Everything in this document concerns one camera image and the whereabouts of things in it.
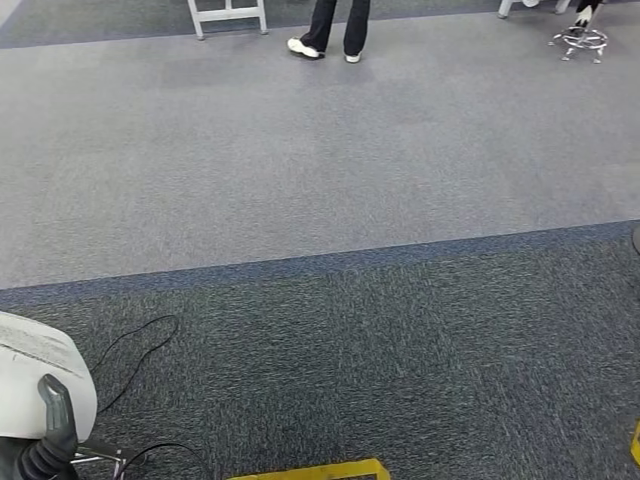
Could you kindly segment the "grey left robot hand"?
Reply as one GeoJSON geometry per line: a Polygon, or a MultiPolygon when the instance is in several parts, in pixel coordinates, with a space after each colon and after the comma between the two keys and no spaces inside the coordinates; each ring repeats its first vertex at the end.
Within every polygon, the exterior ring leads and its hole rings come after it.
{"type": "Polygon", "coordinates": [[[72,461],[78,440],[69,392],[51,374],[42,377],[38,391],[46,408],[45,435],[38,440],[2,437],[1,478],[78,480],[72,461]]]}

